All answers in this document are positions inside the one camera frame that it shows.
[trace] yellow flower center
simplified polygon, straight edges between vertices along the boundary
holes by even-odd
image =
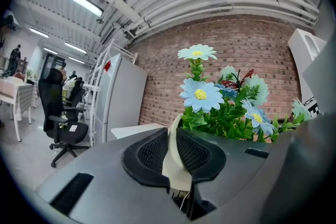
[[[194,94],[195,94],[195,97],[199,100],[206,99],[206,93],[205,93],[205,91],[203,91],[201,89],[196,90]]]
[[[194,51],[193,52],[193,56],[200,56],[200,55],[203,55],[203,53],[201,51]]]
[[[262,121],[263,119],[261,118],[260,115],[258,115],[258,114],[256,114],[256,113],[253,113],[252,116],[254,117],[254,119],[255,119],[257,122],[259,122],[259,123],[263,122],[263,121]]]

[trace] black office chair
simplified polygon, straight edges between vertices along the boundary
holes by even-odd
[[[66,99],[66,100],[63,100],[63,103],[72,107],[72,108],[75,108],[77,106],[77,104],[82,100],[82,97],[85,93],[85,89],[83,89],[83,85],[84,85],[84,81],[76,80],[75,86],[72,89],[69,98],[63,97],[63,99],[64,98]],[[79,112],[80,112],[79,110],[67,111],[66,115],[67,115],[68,120],[78,121],[78,113]]]
[[[72,108],[63,106],[62,102],[62,74],[59,70],[51,68],[49,76],[46,79],[38,81],[38,90],[45,115],[43,130],[47,135],[54,139],[54,144],[50,145],[50,149],[62,148],[62,151],[52,160],[52,168],[56,167],[56,161],[60,159],[66,152],[77,157],[73,150],[88,149],[88,146],[77,146],[87,135],[89,126],[84,123],[71,121],[61,118],[63,111],[80,111],[85,109]],[[67,123],[63,128],[59,127],[59,123]]]

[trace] paper tag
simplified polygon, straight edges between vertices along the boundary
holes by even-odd
[[[70,127],[69,131],[74,132],[77,129],[77,125],[73,125]]]

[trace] white refrigerator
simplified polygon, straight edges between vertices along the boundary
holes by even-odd
[[[115,140],[112,128],[138,125],[147,72],[122,58],[109,59],[103,71],[97,96],[93,143]]]

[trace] chair backrest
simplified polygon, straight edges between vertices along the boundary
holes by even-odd
[[[43,130],[46,132],[54,128],[54,122],[49,119],[54,115],[60,117],[64,111],[62,103],[62,73],[51,68],[49,76],[46,79],[38,81],[38,91],[45,115]]]
[[[73,87],[71,94],[69,96],[69,101],[71,102],[71,106],[75,108],[79,101],[82,100],[82,97],[85,93],[85,89],[83,89],[84,82],[82,80],[77,80],[75,82],[75,86]]]

